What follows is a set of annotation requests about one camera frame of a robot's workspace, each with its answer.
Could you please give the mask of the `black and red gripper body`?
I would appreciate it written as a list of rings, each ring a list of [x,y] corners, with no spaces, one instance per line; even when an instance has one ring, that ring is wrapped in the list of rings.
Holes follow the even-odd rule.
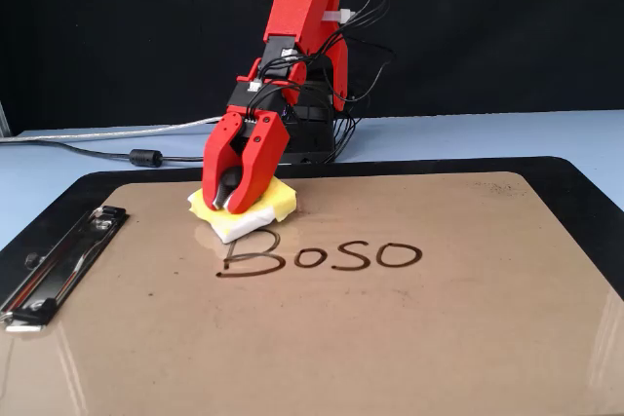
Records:
[[[241,156],[256,124],[262,121],[265,114],[273,112],[283,119],[288,108],[280,85],[239,82],[228,100],[226,112],[239,114],[243,124],[230,146]]]

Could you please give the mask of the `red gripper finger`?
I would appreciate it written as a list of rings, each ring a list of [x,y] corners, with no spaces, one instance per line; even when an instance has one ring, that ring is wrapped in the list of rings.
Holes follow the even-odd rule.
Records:
[[[206,141],[202,191],[204,202],[211,210],[225,208],[228,197],[241,182],[241,156],[232,142],[243,129],[242,116],[228,112],[219,120]]]
[[[280,115],[260,111],[242,156],[242,178],[227,199],[233,214],[247,211],[266,191],[287,147],[290,136]]]

